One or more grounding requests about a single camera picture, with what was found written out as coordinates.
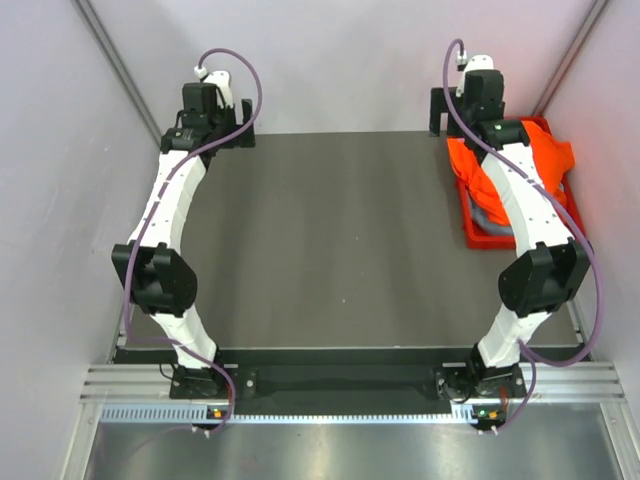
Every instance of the orange shirt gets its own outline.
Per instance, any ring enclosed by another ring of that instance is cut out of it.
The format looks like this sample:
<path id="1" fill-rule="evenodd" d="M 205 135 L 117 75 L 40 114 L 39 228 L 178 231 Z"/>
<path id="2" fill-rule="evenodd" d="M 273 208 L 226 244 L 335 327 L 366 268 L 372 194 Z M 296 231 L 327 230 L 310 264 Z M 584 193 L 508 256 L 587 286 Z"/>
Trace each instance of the orange shirt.
<path id="1" fill-rule="evenodd" d="M 524 121 L 522 123 L 531 139 L 533 161 L 544 187 L 566 207 L 567 197 L 560 185 L 564 174 L 575 165 L 571 144 L 556 141 L 535 122 Z M 467 186 L 471 198 L 487 212 L 487 217 L 491 222 L 498 225 L 509 225 L 509 219 L 502 207 L 498 192 L 478 164 L 473 152 L 455 138 L 449 138 L 447 144 L 453 171 Z"/>

